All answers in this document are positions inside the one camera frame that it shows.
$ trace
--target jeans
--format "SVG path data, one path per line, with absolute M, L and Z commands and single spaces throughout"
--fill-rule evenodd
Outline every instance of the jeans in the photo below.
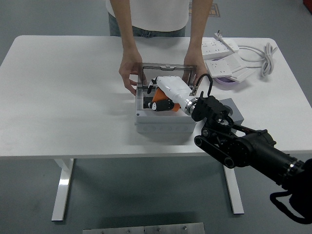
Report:
M 117 23 L 117 20 L 114 16 L 108 13 L 108 22 L 109 22 L 109 32 L 111 36 L 120 37 L 120 29 Z M 141 28 L 132 26 L 133 36 L 134 37 L 184 37 L 185 36 L 185 26 L 177 31 L 172 32 L 158 32 L 158 31 L 149 31 Z

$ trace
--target metal plate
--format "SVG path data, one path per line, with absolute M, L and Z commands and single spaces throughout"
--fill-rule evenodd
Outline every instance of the metal plate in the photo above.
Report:
M 83 234 L 205 234 L 203 223 L 83 230 Z

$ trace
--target white table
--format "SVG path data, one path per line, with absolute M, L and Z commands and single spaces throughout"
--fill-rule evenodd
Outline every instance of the white table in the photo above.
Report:
M 234 40 L 276 46 L 272 39 Z M 183 64 L 189 38 L 136 41 L 144 62 Z M 135 97 L 118 74 L 121 58 L 116 37 L 20 36 L 0 67 L 0 158 L 56 160 L 62 173 L 53 220 L 63 219 L 74 158 L 207 155 L 194 144 L 201 124 L 193 134 L 136 132 Z M 273 58 L 268 78 L 256 72 L 236 86 L 215 82 L 212 95 L 232 98 L 243 125 L 268 129 L 279 150 L 311 153 L 312 109 L 279 50 Z M 204 80 L 199 92 L 208 85 Z

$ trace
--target power strip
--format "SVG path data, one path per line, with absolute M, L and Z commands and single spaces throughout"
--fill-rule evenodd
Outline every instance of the power strip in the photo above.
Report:
M 239 47 L 232 39 L 224 39 L 224 41 L 235 51 L 238 52 Z M 231 55 L 230 51 L 219 40 L 205 41 L 201 44 L 201 51 L 204 60 L 219 59 Z

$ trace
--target gray floor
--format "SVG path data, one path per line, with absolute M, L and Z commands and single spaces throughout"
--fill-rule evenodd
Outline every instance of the gray floor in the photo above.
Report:
M 215 3 L 221 17 L 209 19 L 205 36 L 220 29 L 225 37 L 274 39 L 312 104 L 312 15 L 302 1 Z M 20 35 L 109 35 L 104 0 L 0 0 L 0 6 L 0 63 Z M 281 189 L 253 168 L 236 169 L 245 214 L 232 215 L 221 165 L 210 157 L 76 160 L 65 221 L 51 222 L 59 175 L 53 160 L 1 161 L 0 233 L 185 222 L 204 222 L 206 233 L 214 234 L 312 230 L 270 203 L 270 193 Z

